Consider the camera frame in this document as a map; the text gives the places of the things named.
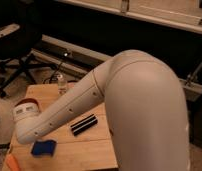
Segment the desk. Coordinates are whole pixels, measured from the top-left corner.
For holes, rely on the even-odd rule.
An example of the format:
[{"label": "desk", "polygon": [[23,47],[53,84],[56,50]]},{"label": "desk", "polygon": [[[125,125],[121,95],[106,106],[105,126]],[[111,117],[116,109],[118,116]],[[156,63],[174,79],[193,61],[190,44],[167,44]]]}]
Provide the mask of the desk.
[{"label": "desk", "polygon": [[[31,85],[27,89],[26,98],[37,99],[40,109],[44,110],[59,98],[57,85]],[[70,125],[91,113],[94,113],[97,117],[98,124],[74,137],[70,131]],[[104,104],[100,104],[84,113],[42,139],[54,139],[57,141],[53,157],[33,157],[30,153],[32,144],[21,145],[13,135],[11,140],[12,154],[17,158],[23,171],[75,171],[117,168],[106,122]],[[2,170],[9,170],[6,164],[3,165]]]}]

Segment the chair wheel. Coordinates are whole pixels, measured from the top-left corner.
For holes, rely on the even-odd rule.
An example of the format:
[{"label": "chair wheel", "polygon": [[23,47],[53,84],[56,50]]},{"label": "chair wheel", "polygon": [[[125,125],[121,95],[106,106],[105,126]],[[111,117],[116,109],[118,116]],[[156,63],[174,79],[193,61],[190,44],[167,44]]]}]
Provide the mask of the chair wheel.
[{"label": "chair wheel", "polygon": [[6,94],[6,92],[5,92],[5,91],[0,90],[0,98],[5,97],[6,95],[7,95],[7,94]]}]

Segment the blue sponge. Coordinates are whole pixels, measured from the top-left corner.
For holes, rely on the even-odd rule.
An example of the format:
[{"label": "blue sponge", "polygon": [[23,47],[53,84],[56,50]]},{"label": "blue sponge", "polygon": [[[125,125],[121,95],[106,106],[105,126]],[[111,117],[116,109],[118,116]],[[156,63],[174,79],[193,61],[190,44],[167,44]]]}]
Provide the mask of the blue sponge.
[{"label": "blue sponge", "polygon": [[36,141],[32,147],[31,154],[34,156],[50,155],[53,156],[55,151],[56,141]]}]

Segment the black chair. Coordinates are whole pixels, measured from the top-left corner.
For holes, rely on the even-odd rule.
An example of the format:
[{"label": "black chair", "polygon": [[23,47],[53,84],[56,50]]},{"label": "black chair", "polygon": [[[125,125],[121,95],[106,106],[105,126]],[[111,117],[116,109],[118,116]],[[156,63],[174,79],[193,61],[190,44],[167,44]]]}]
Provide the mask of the black chair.
[{"label": "black chair", "polygon": [[[40,67],[55,68],[54,64],[33,63],[36,60],[33,54],[30,54],[31,48],[41,40],[41,31],[29,20],[29,10],[31,4],[25,4],[17,0],[0,0],[0,97],[6,96],[4,91],[15,78],[21,73],[31,80],[33,84],[35,79],[29,72],[29,69]],[[6,68],[15,69],[15,72],[4,81],[1,74]]]}]

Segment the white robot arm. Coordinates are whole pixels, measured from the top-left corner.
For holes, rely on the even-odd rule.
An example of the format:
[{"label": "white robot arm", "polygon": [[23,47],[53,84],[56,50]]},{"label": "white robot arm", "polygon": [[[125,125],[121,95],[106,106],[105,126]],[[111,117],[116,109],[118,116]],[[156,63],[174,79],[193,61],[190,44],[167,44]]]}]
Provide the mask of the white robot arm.
[{"label": "white robot arm", "polygon": [[151,55],[128,50],[101,64],[39,115],[14,108],[20,143],[30,143],[105,102],[119,170],[187,171],[185,97],[173,71]]}]

